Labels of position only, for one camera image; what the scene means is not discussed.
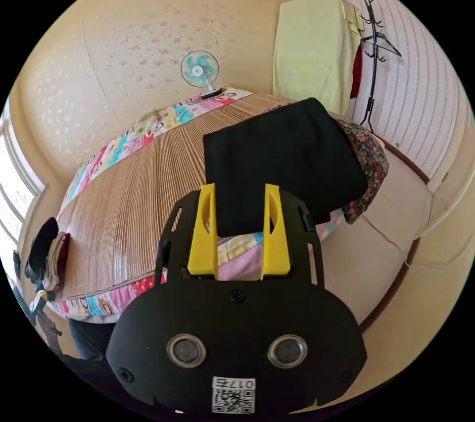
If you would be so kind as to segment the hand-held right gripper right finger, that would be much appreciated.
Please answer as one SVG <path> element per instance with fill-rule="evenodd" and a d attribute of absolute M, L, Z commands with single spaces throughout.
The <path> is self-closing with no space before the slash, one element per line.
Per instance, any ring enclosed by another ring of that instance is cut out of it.
<path fill-rule="evenodd" d="M 280 189 L 266 184 L 264 194 L 264 226 L 261 279 L 285 277 L 290 272 Z"/>

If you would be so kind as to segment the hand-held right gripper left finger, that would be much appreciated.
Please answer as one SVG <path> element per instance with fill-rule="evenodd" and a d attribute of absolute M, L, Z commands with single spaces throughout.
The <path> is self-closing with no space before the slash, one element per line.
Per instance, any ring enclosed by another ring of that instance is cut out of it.
<path fill-rule="evenodd" d="M 215 198 L 214 183 L 201 186 L 187 265 L 192 277 L 218 279 Z"/>

